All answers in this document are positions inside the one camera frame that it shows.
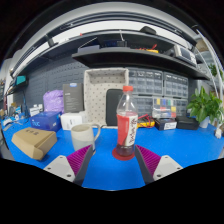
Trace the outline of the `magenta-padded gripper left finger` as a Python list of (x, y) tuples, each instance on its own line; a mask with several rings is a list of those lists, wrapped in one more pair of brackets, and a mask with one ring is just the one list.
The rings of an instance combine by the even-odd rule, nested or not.
[(44, 170), (81, 186), (92, 156), (93, 146), (88, 145), (69, 156), (59, 155)]

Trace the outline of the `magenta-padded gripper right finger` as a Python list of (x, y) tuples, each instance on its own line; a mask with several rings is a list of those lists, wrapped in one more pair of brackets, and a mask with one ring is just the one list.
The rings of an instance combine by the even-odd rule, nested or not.
[(182, 169), (182, 166), (170, 156), (159, 156), (139, 145), (135, 146), (135, 157), (138, 161), (145, 184), (160, 180)]

